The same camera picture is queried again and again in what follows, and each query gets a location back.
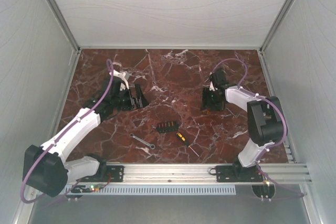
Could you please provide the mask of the black fuse box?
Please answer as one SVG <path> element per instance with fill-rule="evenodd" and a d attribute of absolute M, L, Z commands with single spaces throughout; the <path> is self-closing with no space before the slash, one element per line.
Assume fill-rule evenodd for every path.
<path fill-rule="evenodd" d="M 179 129 L 179 124 L 177 121 L 166 121 L 157 124 L 156 130 L 162 133 L 175 132 Z"/>

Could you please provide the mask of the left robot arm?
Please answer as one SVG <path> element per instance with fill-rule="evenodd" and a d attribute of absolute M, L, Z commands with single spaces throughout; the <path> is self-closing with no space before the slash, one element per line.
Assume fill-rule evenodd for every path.
<path fill-rule="evenodd" d="M 26 186 L 30 186 L 55 197 L 69 182 L 82 178 L 102 181 L 107 177 L 107 162 L 96 154 L 88 154 L 74 161 L 67 159 L 75 147 L 102 122 L 118 116 L 120 112 L 149 105 L 139 84 L 135 85 L 136 95 L 132 95 L 128 72 L 114 71 L 110 76 L 102 89 L 84 104 L 60 132 L 41 146 L 31 145 L 25 151 L 21 193 Z"/>

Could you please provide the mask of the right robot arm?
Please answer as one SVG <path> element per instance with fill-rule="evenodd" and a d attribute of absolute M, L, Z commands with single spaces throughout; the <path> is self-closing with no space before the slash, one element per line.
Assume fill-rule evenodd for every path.
<path fill-rule="evenodd" d="M 218 176 L 223 175 L 233 182 L 262 181 L 257 175 L 256 164 L 273 146 L 287 136 L 287 123 L 277 97 L 263 97 L 243 87 L 230 84 L 222 68 L 209 76 L 210 85 L 203 88 L 201 110 L 223 111 L 225 105 L 233 104 L 247 112 L 249 140 L 238 154 L 232 166 L 218 168 Z"/>

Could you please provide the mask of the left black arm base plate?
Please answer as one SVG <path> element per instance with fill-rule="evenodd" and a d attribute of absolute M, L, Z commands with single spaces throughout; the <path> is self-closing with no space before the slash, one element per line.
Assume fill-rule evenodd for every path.
<path fill-rule="evenodd" d="M 94 175 L 87 176 L 81 179 L 81 182 L 86 183 L 120 183 L 123 182 L 124 166 L 122 165 L 108 165 L 105 173 L 102 176 Z"/>

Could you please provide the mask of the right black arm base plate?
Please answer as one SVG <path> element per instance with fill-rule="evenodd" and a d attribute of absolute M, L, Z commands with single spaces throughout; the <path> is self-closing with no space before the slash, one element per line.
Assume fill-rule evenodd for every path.
<path fill-rule="evenodd" d="M 216 181 L 221 183 L 261 183 L 264 178 L 258 169 L 253 166 L 244 168 L 240 166 L 215 166 Z"/>

